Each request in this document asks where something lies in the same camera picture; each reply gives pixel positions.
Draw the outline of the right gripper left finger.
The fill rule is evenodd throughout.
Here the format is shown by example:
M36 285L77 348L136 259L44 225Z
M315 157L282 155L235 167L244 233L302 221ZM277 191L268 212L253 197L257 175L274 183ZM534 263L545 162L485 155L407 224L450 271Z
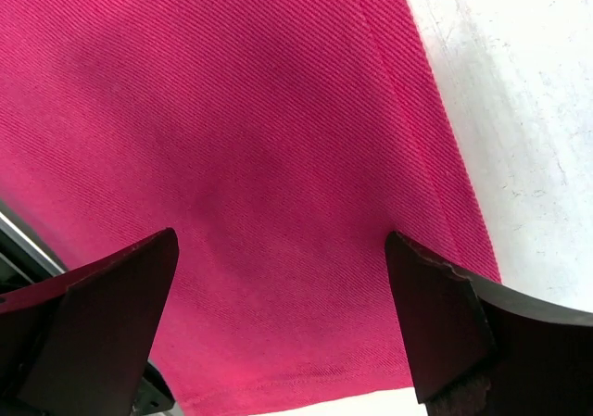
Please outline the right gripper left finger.
M166 228L39 283L1 288L4 415L158 415L176 405L150 362L179 258Z

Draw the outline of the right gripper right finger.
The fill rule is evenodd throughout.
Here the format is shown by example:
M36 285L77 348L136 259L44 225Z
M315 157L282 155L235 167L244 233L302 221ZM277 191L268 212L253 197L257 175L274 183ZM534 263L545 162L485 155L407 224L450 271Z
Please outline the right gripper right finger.
M385 261L430 415L589 415L592 315L468 271L401 233Z

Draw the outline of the magenta pink trousers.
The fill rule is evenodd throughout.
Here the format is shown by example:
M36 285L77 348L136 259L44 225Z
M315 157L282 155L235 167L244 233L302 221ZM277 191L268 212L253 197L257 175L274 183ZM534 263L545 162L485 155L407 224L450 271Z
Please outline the magenta pink trousers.
M410 386L392 231L499 277L407 0L1 0L1 196L73 267L176 231L189 415Z

